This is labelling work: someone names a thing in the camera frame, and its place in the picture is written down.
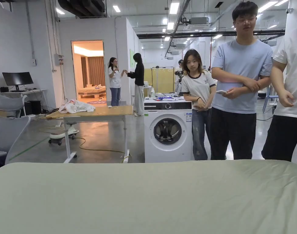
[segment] green floor line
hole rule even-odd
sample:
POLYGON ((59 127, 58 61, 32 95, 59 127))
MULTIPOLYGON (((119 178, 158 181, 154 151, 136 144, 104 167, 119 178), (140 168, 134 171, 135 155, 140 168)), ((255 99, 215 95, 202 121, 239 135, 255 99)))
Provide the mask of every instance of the green floor line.
POLYGON ((15 155, 15 156, 13 156, 12 158, 10 158, 9 161, 11 161, 12 159, 15 159, 16 157, 22 155, 23 153, 25 153, 25 152, 27 152, 27 151, 29 151, 31 148, 35 147, 36 145, 39 145, 41 142, 43 142, 43 141, 45 141, 45 140, 47 140, 47 139, 49 139, 49 137, 47 137, 47 138, 45 138, 45 139, 43 139, 43 140, 41 140, 41 141, 35 143, 34 145, 30 146, 29 148, 25 149, 24 151, 18 153, 17 155, 15 155))

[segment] black shirt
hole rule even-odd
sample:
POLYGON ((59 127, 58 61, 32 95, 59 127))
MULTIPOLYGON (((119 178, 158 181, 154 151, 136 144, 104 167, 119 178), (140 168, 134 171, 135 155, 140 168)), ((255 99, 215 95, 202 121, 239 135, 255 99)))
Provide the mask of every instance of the black shirt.
POLYGON ((135 79, 135 84, 137 86, 144 86, 144 65, 143 63, 137 64, 134 73, 128 73, 128 77, 135 79))

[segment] security camera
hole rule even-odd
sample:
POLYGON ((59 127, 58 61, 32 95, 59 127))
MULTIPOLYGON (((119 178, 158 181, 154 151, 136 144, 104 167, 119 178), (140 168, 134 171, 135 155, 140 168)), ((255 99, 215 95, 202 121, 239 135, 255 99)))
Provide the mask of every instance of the security camera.
POLYGON ((286 14, 292 13, 292 11, 293 11, 293 8, 288 8, 288 9, 286 10, 286 14))

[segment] washing machine control panel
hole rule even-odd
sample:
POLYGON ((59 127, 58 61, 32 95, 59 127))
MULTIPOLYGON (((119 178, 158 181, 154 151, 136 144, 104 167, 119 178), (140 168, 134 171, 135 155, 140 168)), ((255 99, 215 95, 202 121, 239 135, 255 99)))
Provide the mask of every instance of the washing machine control panel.
POLYGON ((144 103, 145 110, 190 110, 191 108, 191 102, 144 103))

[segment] ripped jeans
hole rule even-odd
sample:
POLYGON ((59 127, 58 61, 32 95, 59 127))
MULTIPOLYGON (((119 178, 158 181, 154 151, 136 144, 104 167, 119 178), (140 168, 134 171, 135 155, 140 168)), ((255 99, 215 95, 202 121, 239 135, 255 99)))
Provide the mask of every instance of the ripped jeans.
POLYGON ((210 142, 210 121, 211 121, 211 108, 198 112, 193 109, 192 114, 192 135, 193 135, 193 154, 195 160, 207 160, 208 155, 206 153, 204 140, 205 130, 210 142))

